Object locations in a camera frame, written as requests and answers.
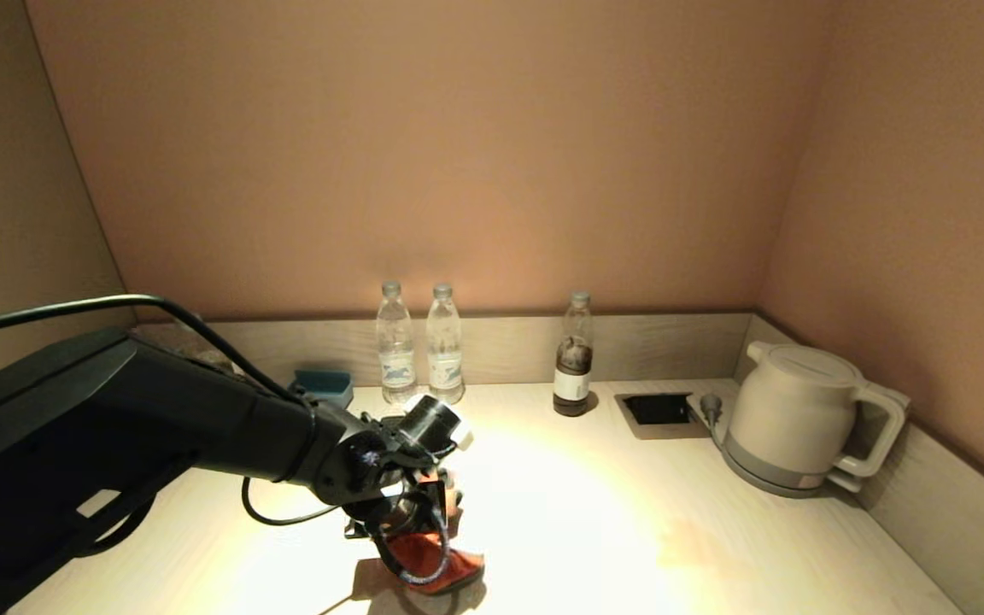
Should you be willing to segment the grey kettle base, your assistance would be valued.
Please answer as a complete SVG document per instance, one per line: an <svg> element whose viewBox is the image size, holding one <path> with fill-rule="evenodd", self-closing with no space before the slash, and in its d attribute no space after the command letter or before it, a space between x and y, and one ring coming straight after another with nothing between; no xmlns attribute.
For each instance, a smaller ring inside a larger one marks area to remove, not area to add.
<svg viewBox="0 0 984 615"><path fill-rule="evenodd" d="M765 493L790 499L820 495L833 485L859 493L866 478L828 462L834 437L782 432L770 437L727 429L721 444L723 460L735 475Z"/></svg>

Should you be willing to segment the slim dark bottle white label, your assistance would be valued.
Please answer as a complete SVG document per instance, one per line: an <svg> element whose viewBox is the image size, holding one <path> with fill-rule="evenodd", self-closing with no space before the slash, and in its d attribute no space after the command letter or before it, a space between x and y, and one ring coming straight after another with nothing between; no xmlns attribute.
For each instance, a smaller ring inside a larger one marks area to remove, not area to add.
<svg viewBox="0 0 984 615"><path fill-rule="evenodd" d="M589 409L589 383L594 359L594 327L591 297L586 291L571 293L562 320L553 377L553 407L566 417L578 417Z"/></svg>

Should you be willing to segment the clear water bottle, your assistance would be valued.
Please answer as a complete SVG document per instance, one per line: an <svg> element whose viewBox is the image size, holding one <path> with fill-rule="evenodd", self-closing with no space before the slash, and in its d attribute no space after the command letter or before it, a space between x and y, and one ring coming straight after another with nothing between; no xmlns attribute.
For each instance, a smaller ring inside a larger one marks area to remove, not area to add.
<svg viewBox="0 0 984 615"><path fill-rule="evenodd" d="M452 285L435 285L432 295L425 331L430 393L454 404L465 394L460 311L454 304Z"/></svg>
<svg viewBox="0 0 984 615"><path fill-rule="evenodd" d="M398 281L382 283L382 296L376 316L380 385L384 400L403 405L418 390L413 320Z"/></svg>

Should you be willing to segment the small blue tray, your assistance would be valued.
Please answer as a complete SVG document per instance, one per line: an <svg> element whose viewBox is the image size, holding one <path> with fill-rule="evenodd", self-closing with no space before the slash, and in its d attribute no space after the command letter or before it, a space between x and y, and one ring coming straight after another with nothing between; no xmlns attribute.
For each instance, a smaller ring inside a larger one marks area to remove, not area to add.
<svg viewBox="0 0 984 615"><path fill-rule="evenodd" d="M343 371L296 370L286 389L304 400L328 402L341 409L347 409L354 397L352 375Z"/></svg>

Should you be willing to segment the recessed black socket box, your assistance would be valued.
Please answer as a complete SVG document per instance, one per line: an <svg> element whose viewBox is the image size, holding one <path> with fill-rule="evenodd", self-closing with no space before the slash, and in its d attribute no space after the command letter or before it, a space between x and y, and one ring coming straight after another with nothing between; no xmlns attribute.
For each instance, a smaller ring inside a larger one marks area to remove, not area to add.
<svg viewBox="0 0 984 615"><path fill-rule="evenodd" d="M642 441L707 439L710 430L691 405L690 392L614 396L633 436Z"/></svg>

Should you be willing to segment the orange microfibre cloth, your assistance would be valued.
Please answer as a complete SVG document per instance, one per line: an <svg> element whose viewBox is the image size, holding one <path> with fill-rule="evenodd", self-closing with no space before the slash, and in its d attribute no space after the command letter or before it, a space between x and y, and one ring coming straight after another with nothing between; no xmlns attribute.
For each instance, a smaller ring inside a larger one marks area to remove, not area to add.
<svg viewBox="0 0 984 615"><path fill-rule="evenodd" d="M387 570L422 595L457 590L478 580L485 569L483 555L453 548L449 520L441 514L430 518L425 529L378 535L372 541Z"/></svg>

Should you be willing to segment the white electric kettle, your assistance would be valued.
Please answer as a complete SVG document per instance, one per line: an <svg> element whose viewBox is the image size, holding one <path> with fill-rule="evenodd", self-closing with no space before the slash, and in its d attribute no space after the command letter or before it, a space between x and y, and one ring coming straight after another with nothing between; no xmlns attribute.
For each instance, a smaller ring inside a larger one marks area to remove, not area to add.
<svg viewBox="0 0 984 615"><path fill-rule="evenodd" d="M909 397L872 383L851 362L816 348L755 340L747 355L755 367L742 382L727 429L761 437L797 431L831 436L836 443L829 445L830 464L863 478L880 471L905 425ZM870 451L856 458L843 450L865 402L885 410L887 420Z"/></svg>

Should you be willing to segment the grey power plug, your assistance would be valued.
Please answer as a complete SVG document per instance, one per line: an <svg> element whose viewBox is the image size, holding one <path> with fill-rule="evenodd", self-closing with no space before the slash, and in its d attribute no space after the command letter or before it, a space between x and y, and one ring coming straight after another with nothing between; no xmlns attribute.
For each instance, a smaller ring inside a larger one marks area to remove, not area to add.
<svg viewBox="0 0 984 615"><path fill-rule="evenodd" d="M688 437L708 439L717 450L723 447L723 398L715 393L691 394L688 397L691 423Z"/></svg>

